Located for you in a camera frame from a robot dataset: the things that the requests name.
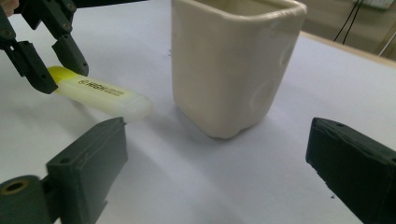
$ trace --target wall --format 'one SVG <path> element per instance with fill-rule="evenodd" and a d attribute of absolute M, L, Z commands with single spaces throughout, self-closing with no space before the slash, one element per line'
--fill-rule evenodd
<path fill-rule="evenodd" d="M 303 30 L 330 40 L 334 40 L 352 10 L 352 0 L 299 0 L 308 6 L 308 15 Z M 337 38 L 342 43 L 347 28 Z M 382 10 L 361 6 L 356 20 L 346 39 L 346 45 L 378 54 L 396 32 L 396 3 Z M 383 54 L 396 61 L 396 38 Z"/>

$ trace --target yellow highlighter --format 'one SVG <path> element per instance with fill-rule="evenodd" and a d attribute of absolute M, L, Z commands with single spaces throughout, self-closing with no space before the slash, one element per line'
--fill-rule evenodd
<path fill-rule="evenodd" d="M 78 75 L 61 66 L 50 67 L 49 73 L 58 85 L 57 93 L 109 115 L 124 117 L 125 122 L 140 120 L 152 110 L 150 99 L 138 92 Z"/>

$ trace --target black cable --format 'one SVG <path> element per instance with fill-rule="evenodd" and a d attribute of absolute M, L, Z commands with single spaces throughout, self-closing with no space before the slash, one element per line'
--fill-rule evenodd
<path fill-rule="evenodd" d="M 346 43 L 347 36 L 348 36 L 348 34 L 349 34 L 350 28 L 352 28 L 353 22 L 355 22 L 356 16 L 358 15 L 359 9 L 361 9 L 361 4 L 363 3 L 363 1 L 364 1 L 364 0 L 361 0 L 361 2 L 359 3 L 358 9 L 356 9 L 356 13 L 355 13 L 355 15 L 353 16 L 352 23 L 350 23 L 349 29 L 347 29 L 346 36 L 344 37 L 343 44 Z"/>
<path fill-rule="evenodd" d="M 358 3 L 363 3 L 363 1 L 364 1 L 364 0 L 357 0 L 357 1 L 355 2 L 355 5 L 353 6 L 352 10 L 350 10 L 350 13 L 349 13 L 349 16 L 348 16 L 347 19 L 346 19 L 346 22 L 344 23 L 344 25 L 343 25 L 343 27 L 341 28 L 340 32 L 338 32 L 338 34 L 337 34 L 337 36 L 335 37 L 334 41 L 336 41 L 337 38 L 338 38 L 338 36 L 341 34 L 341 32 L 343 32 L 344 28 L 345 28 L 346 25 L 347 25 L 347 22 L 348 22 L 349 19 L 350 19 L 350 16 L 352 16 L 353 11 L 355 10 L 355 7 L 358 5 Z"/>

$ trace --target white table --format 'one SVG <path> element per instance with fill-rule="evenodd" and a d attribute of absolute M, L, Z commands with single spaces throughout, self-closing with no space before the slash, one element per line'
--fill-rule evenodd
<path fill-rule="evenodd" d="M 305 162 L 313 117 L 334 119 L 396 149 L 396 69 L 300 36 L 268 115 L 231 140 L 211 139 L 177 109 L 171 86 L 171 5 L 151 0 L 78 10 L 72 33 L 91 77 L 145 93 L 148 118 L 126 126 L 129 161 L 98 224 L 360 223 Z M 46 65 L 54 39 L 31 31 Z M 0 182 L 46 175 L 45 163 L 102 112 L 35 91 L 0 53 Z"/>

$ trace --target ceramic cup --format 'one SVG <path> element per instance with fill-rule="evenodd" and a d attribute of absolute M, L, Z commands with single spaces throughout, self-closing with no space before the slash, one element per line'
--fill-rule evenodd
<path fill-rule="evenodd" d="M 268 112 L 306 14 L 290 0 L 173 0 L 172 79 L 180 110 L 230 138 Z"/>

